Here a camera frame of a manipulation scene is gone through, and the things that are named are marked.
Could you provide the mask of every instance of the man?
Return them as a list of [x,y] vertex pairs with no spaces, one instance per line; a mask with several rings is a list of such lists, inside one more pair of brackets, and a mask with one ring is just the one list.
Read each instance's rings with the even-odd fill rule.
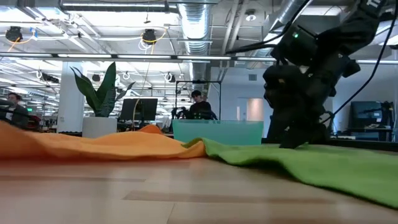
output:
[[13,111],[11,112],[0,112],[0,117],[7,118],[9,121],[12,121],[12,124],[19,128],[26,128],[27,123],[29,122],[28,111],[23,106],[19,105],[19,101],[21,100],[21,96],[17,93],[9,93],[7,96],[7,100],[10,101],[13,105],[5,108],[6,110]]
[[201,92],[195,90],[191,94],[194,104],[189,108],[192,119],[211,119],[211,106],[203,100]]

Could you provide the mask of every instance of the wooden table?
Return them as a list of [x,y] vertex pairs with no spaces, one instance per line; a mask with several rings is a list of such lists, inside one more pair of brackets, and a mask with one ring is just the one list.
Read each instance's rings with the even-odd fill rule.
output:
[[398,223],[398,212],[208,159],[5,162],[1,224]]

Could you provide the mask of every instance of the computer monitor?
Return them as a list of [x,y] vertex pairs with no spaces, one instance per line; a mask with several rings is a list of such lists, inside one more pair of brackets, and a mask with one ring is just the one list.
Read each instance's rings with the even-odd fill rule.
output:
[[[120,114],[121,120],[132,120],[134,107],[138,99],[125,99],[123,100],[122,112]],[[136,121],[154,121],[156,120],[157,99],[140,98],[136,107]]]

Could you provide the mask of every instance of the pillar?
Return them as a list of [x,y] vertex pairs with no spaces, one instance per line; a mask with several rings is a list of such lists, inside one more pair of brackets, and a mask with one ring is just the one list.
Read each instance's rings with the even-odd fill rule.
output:
[[85,71],[81,62],[63,62],[60,102],[58,106],[57,132],[81,132],[84,117],[85,97],[77,88],[75,75],[70,67]]

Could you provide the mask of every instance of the black frame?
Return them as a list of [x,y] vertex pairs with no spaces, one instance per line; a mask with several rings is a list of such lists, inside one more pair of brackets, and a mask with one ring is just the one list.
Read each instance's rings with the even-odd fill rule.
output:
[[221,81],[176,81],[175,82],[175,107],[177,107],[177,97],[178,97],[178,84],[179,83],[192,83],[192,84],[206,84],[206,83],[218,83],[220,86],[220,93],[218,95],[218,100],[220,101],[219,107],[220,110],[218,112],[218,119],[221,120]]

